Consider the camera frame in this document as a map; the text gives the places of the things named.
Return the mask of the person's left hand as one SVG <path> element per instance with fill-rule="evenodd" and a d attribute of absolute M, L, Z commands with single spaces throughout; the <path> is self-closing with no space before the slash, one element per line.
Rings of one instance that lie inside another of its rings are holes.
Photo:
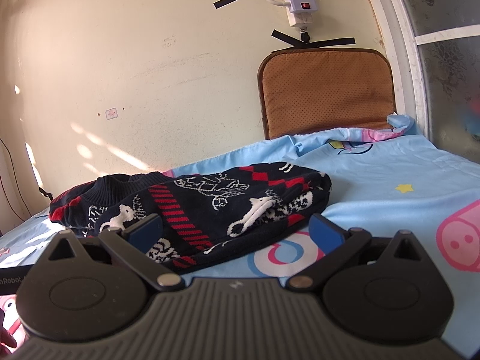
<path fill-rule="evenodd" d="M 3 310 L 0 310 L 0 350 L 2 357 L 7 356 L 7 354 L 11 354 L 10 348 L 16 349 L 18 346 L 16 339 L 6 328 L 4 328 L 4 318 L 5 313 Z"/>

